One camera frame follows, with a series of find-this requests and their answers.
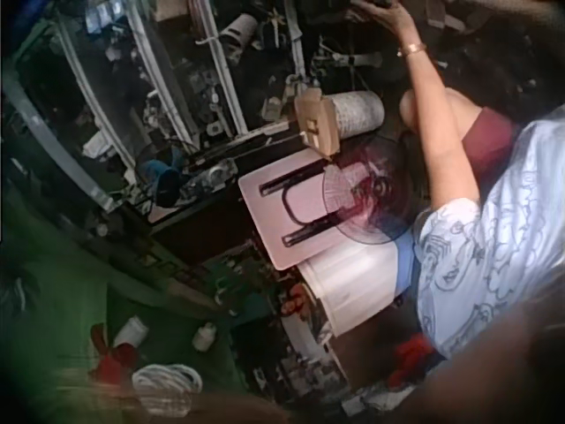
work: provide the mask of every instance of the patterned shirt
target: patterned shirt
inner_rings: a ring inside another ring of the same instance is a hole
[[[522,130],[482,208],[457,199],[427,217],[417,237],[418,315],[443,355],[563,268],[564,186],[565,105]]]

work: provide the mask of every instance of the red object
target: red object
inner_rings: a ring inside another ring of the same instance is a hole
[[[119,385],[122,375],[135,366],[137,352],[128,343],[108,348],[104,338],[104,324],[95,324],[90,329],[90,338],[96,351],[101,355],[98,366],[90,371],[90,376],[97,382]]]
[[[390,389],[399,388],[419,372],[426,358],[433,353],[432,345],[422,333],[395,348],[396,371],[387,379]]]
[[[484,108],[463,137],[463,148],[481,187],[492,184],[504,171],[515,133],[512,121]]]

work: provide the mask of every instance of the person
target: person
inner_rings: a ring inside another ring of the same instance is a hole
[[[562,284],[546,276],[564,266],[565,106],[518,131],[444,87],[398,1],[388,9],[351,3],[352,16],[396,35],[411,77],[400,113],[421,139],[431,197],[414,226],[418,318],[450,358],[540,285]]]

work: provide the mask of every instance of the white container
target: white container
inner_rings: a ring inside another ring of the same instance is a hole
[[[334,104],[341,140],[376,130],[385,119],[382,101],[372,91],[350,91],[326,97]]]
[[[207,322],[206,325],[200,327],[194,338],[192,339],[192,346],[198,352],[207,352],[210,346],[215,341],[215,333],[217,328],[212,322]]]
[[[148,331],[149,329],[145,326],[141,319],[137,315],[133,316],[122,327],[119,333],[117,333],[112,346],[116,347],[123,343],[128,343],[137,348],[141,345],[141,342],[145,340],[145,337],[147,337]]]
[[[258,24],[256,18],[247,13],[242,13],[222,31],[220,36],[224,40],[231,39],[236,46],[244,49],[255,34]]]

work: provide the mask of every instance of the bracelet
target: bracelet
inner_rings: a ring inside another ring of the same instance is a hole
[[[398,53],[396,53],[396,55],[398,57],[407,57],[408,55],[411,55],[413,53],[418,53],[419,51],[423,51],[426,50],[427,46],[421,42],[420,44],[409,44],[405,47],[401,47],[400,49],[398,49]]]

